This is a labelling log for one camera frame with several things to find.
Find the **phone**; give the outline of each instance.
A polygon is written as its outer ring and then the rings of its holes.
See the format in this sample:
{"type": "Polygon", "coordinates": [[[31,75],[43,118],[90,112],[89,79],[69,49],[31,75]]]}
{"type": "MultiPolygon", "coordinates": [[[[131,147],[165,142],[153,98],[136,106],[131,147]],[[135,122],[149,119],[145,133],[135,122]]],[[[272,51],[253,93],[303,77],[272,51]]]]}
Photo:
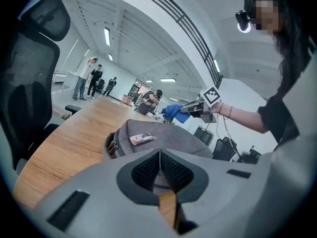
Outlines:
{"type": "Polygon", "coordinates": [[[139,135],[135,135],[135,136],[130,137],[130,142],[133,145],[141,145],[141,144],[145,144],[147,142],[150,142],[154,139],[155,139],[155,137],[153,137],[151,134],[143,133],[143,134],[139,134],[139,135]]]}

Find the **gray backpack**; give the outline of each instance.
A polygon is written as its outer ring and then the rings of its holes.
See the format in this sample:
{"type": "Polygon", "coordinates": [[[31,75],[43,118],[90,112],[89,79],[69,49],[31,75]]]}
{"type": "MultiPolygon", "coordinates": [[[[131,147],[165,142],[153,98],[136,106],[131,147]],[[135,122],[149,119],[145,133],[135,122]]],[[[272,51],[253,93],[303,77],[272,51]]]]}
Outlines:
{"type": "MultiPolygon", "coordinates": [[[[185,129],[161,122],[127,120],[116,132],[111,133],[106,139],[104,156],[105,160],[119,158],[148,149],[172,149],[200,157],[212,158],[212,152],[202,141],[185,129]],[[132,145],[130,137],[149,133],[156,137],[155,140],[132,145]]],[[[154,182],[155,194],[170,191],[170,187],[161,172],[154,182]]]]}

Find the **floor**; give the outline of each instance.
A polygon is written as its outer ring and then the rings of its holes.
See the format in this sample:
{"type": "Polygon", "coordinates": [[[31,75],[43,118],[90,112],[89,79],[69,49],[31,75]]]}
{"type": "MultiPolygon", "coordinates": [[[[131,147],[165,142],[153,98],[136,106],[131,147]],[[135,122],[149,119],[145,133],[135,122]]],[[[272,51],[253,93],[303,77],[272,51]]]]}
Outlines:
{"type": "MultiPolygon", "coordinates": [[[[87,99],[87,91],[88,91],[88,89],[86,88],[85,94],[84,94],[85,99],[87,99]]],[[[72,98],[73,93],[74,93],[74,90],[70,90],[69,88],[63,88],[63,84],[53,84],[52,85],[52,104],[61,108],[61,109],[64,109],[65,106],[67,106],[67,105],[74,105],[74,106],[77,106],[80,108],[84,108],[84,107],[87,107],[88,105],[90,105],[91,102],[96,101],[98,98],[104,98],[104,97],[102,97],[101,93],[96,92],[95,93],[95,98],[96,98],[95,100],[87,99],[86,101],[82,101],[79,99],[79,94],[78,94],[78,99],[77,99],[77,101],[75,101],[72,98]]],[[[120,102],[119,100],[117,100],[111,96],[108,96],[107,99],[114,102],[114,103],[117,103],[125,108],[128,108],[128,109],[130,108],[129,105],[124,104],[124,103],[120,102]]]]}

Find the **ceiling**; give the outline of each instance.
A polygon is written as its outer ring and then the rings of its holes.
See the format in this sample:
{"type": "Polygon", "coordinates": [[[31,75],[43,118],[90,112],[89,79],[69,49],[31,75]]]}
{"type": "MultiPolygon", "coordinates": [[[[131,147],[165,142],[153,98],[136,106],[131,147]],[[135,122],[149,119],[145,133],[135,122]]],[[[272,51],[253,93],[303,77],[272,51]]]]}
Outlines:
{"type": "Polygon", "coordinates": [[[68,0],[66,6],[72,22],[87,44],[100,55],[135,75],[166,97],[195,100],[202,89],[196,69],[175,41],[152,19],[132,13],[119,0],[68,0]],[[110,30],[110,46],[104,28],[110,30]],[[175,78],[163,83],[160,78],[175,78]]]}
{"type": "Polygon", "coordinates": [[[196,1],[208,14],[223,42],[226,59],[231,64],[231,77],[241,80],[265,99],[274,95],[281,80],[279,64],[282,58],[271,36],[254,27],[249,33],[238,30],[235,13],[243,9],[244,0],[196,1]]]}

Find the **woman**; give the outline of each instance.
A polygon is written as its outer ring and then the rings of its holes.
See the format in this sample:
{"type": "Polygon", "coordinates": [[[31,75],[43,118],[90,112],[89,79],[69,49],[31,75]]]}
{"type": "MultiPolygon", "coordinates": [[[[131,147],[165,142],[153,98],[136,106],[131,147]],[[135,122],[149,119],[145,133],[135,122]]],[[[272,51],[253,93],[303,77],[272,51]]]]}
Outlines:
{"type": "Polygon", "coordinates": [[[244,0],[244,9],[258,30],[272,34],[275,47],[282,55],[282,81],[277,93],[265,107],[248,112],[224,103],[213,105],[211,112],[219,113],[260,133],[270,131],[279,145],[299,135],[282,98],[294,85],[309,62],[308,35],[301,20],[286,0],[244,0]]]}

